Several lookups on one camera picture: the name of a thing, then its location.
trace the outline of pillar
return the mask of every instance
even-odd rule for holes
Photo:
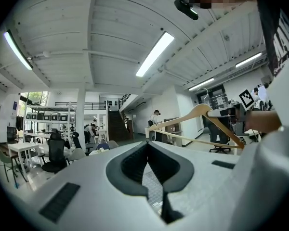
[[[83,131],[84,109],[85,109],[86,90],[83,86],[78,90],[77,109],[76,109],[76,132],[79,133],[79,142],[84,151],[86,151],[85,136]]]

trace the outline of gray chair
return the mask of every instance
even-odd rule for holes
[[[87,155],[85,154],[83,149],[76,148],[76,149],[73,150],[72,154],[66,158],[66,160],[67,160],[68,164],[70,164],[69,162],[80,160],[80,159],[82,159],[82,158],[84,158],[86,156]]]
[[[6,179],[7,179],[8,182],[10,182],[10,181],[9,181],[9,178],[8,178],[7,171],[11,170],[11,171],[13,172],[13,177],[14,177],[14,181],[15,181],[15,186],[16,186],[16,188],[18,188],[18,185],[17,185],[17,182],[16,182],[16,178],[15,178],[15,177],[18,177],[18,175],[15,173],[14,169],[15,169],[15,168],[18,168],[18,164],[17,164],[17,161],[16,161],[16,158],[17,158],[17,157],[18,157],[17,155],[12,156],[12,157],[9,157],[9,156],[5,155],[5,154],[2,152],[2,150],[0,150],[0,161],[3,163]],[[21,171],[21,170],[19,170],[19,171],[20,171],[22,177],[24,178],[25,182],[28,182],[28,181],[25,179],[22,171]]]
[[[115,141],[109,141],[107,144],[109,145],[110,150],[119,147],[119,145]]]

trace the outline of clothes hanger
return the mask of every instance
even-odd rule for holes
[[[212,108],[206,104],[198,104],[196,105],[187,115],[182,116],[180,118],[174,119],[174,120],[170,120],[170,121],[166,121],[166,122],[162,122],[162,123],[158,123],[156,125],[152,125],[149,128],[149,131],[155,131],[155,132],[159,132],[162,134],[166,134],[169,135],[171,137],[176,137],[176,138],[180,138],[180,139],[184,139],[184,140],[190,140],[190,141],[195,141],[195,142],[199,142],[199,143],[203,143],[203,144],[211,144],[211,145],[217,145],[220,147],[227,147],[227,148],[244,148],[244,144],[241,142],[241,140],[234,134],[232,133],[224,124],[222,124],[218,118],[215,117],[208,117],[207,116],[207,112],[212,110]],[[168,132],[164,132],[161,130],[158,130],[159,128],[163,128],[166,126],[170,126],[176,123],[180,123],[183,121],[187,121],[189,119],[192,118],[196,118],[198,116],[204,116],[206,117],[208,120],[210,120],[212,123],[214,123],[220,130],[222,130],[227,136],[229,136],[236,144],[237,146],[232,146],[232,145],[227,145],[227,144],[218,144],[218,143],[212,143],[212,142],[206,142],[206,141],[200,141],[200,140],[195,140],[195,139],[190,139],[184,136],[180,136],[180,135],[176,135],[176,134],[172,134],[172,133],[168,133]]]

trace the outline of white chair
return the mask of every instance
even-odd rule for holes
[[[80,160],[84,157],[86,157],[86,154],[83,151],[83,149],[76,148],[75,150],[73,150],[72,154],[66,158],[66,160],[67,160],[68,164],[70,164],[69,162]]]
[[[115,141],[108,141],[107,144],[109,145],[110,150],[119,147],[119,145]]]

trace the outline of ceiling light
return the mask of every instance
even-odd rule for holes
[[[5,39],[6,39],[6,41],[8,42],[8,44],[10,45],[11,49],[15,53],[15,55],[18,57],[18,59],[23,63],[23,65],[25,65],[25,67],[27,69],[31,70],[32,69],[31,64],[28,62],[28,60],[23,55],[23,53],[19,50],[19,48],[16,45],[15,40],[14,40],[12,34],[11,34],[11,31],[8,30],[3,35],[4,35]]]
[[[194,89],[196,89],[198,87],[201,87],[201,86],[203,86],[203,85],[205,85],[205,84],[207,84],[207,83],[209,83],[209,82],[211,82],[213,80],[214,80],[214,78],[208,79],[208,80],[206,80],[206,81],[204,81],[204,82],[202,82],[202,83],[200,83],[200,84],[198,84],[198,85],[196,85],[196,86],[194,86],[194,87],[192,87],[192,88],[190,88],[188,90],[194,90]]]
[[[252,57],[250,57],[250,58],[248,58],[248,59],[246,59],[246,60],[244,60],[244,61],[242,61],[242,62],[240,62],[240,63],[238,63],[238,64],[236,65],[236,67],[240,67],[240,66],[242,66],[243,64],[248,63],[248,62],[256,59],[257,57],[259,57],[259,56],[261,56],[261,55],[262,55],[262,52],[254,55],[254,56],[252,56]]]
[[[136,76],[144,76],[146,71],[152,66],[155,60],[163,53],[163,51],[168,47],[168,45],[170,45],[173,40],[174,37],[165,32],[139,68]]]

